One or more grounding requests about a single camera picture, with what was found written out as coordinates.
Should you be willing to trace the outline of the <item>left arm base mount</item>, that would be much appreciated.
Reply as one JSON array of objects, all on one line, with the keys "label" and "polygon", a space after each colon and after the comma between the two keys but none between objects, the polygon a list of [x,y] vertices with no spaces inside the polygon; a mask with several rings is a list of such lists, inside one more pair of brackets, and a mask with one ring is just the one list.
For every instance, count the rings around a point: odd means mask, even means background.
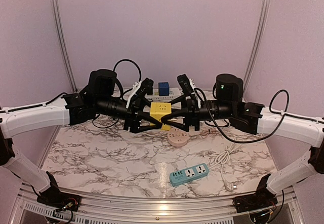
[{"label": "left arm base mount", "polygon": [[46,174],[49,176],[50,187],[37,194],[37,201],[61,210],[67,204],[72,203],[70,209],[78,211],[81,196],[60,191],[54,176],[48,171],[46,171]]}]

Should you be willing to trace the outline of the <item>white multicolour power strip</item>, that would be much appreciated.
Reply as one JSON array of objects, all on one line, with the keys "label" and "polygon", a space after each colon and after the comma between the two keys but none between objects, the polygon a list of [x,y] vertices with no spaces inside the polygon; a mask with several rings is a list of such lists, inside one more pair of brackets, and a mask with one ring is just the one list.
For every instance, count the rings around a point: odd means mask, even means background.
[{"label": "white multicolour power strip", "polygon": [[182,93],[179,88],[170,88],[169,89],[169,95],[160,96],[158,93],[158,89],[153,89],[152,95],[145,95],[145,97],[150,101],[171,101],[179,96],[181,96]]}]

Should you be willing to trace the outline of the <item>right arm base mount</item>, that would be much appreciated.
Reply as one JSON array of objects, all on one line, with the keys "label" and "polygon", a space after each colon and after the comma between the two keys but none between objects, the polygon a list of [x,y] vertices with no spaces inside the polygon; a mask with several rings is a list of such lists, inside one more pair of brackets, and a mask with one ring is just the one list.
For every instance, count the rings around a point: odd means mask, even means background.
[{"label": "right arm base mount", "polygon": [[237,213],[253,211],[274,206],[278,203],[276,194],[267,189],[267,180],[270,174],[263,176],[253,194],[241,195],[233,198],[232,204]]}]

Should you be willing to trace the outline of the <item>pink round power socket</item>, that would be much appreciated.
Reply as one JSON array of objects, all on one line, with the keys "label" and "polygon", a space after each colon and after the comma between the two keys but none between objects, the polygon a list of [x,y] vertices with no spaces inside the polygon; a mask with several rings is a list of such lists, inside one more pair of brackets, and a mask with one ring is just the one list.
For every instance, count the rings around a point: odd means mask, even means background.
[{"label": "pink round power socket", "polygon": [[182,130],[170,130],[167,133],[168,143],[174,147],[182,147],[188,143],[189,134]]}]

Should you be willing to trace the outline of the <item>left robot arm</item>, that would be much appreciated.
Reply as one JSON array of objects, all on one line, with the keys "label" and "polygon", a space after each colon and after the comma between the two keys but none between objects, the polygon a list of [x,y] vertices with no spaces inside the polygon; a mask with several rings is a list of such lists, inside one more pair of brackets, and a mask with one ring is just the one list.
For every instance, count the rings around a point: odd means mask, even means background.
[{"label": "left robot arm", "polygon": [[90,73],[88,84],[79,92],[62,93],[39,104],[1,109],[1,166],[29,183],[53,206],[64,202],[54,177],[38,168],[13,146],[13,136],[51,126],[77,125],[106,115],[124,121],[124,129],[139,133],[160,129],[162,123],[144,112],[150,106],[145,98],[153,80],[136,82],[129,99],[114,97],[114,87],[120,86],[116,72],[99,69]]}]

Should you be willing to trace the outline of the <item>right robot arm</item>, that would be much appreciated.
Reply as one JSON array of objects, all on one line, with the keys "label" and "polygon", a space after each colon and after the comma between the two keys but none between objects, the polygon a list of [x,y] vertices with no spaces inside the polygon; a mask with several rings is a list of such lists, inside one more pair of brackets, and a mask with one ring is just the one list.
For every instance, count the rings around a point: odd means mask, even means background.
[{"label": "right robot arm", "polygon": [[228,119],[237,130],[265,138],[277,135],[310,145],[310,150],[282,170],[264,176],[251,196],[251,204],[261,208],[283,189],[323,173],[323,119],[294,115],[271,106],[243,102],[243,81],[232,74],[219,74],[213,87],[214,100],[201,100],[199,88],[185,74],[178,76],[183,89],[182,108],[161,118],[162,123],[188,131],[199,130],[201,121]]}]

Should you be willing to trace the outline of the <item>yellow cube power socket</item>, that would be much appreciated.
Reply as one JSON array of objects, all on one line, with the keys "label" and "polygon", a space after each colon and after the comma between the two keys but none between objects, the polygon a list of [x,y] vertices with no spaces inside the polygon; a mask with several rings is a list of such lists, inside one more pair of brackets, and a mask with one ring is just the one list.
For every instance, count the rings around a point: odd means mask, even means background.
[{"label": "yellow cube power socket", "polygon": [[149,114],[161,122],[161,118],[172,113],[172,105],[166,102],[152,102]]}]

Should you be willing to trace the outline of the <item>blue cube power socket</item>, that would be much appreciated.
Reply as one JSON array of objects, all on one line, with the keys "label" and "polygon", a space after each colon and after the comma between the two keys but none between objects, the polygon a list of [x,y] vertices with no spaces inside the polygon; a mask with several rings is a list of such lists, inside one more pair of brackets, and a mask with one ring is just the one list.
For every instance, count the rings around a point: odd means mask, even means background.
[{"label": "blue cube power socket", "polygon": [[168,82],[159,82],[158,83],[158,94],[159,96],[169,96],[170,86]]}]

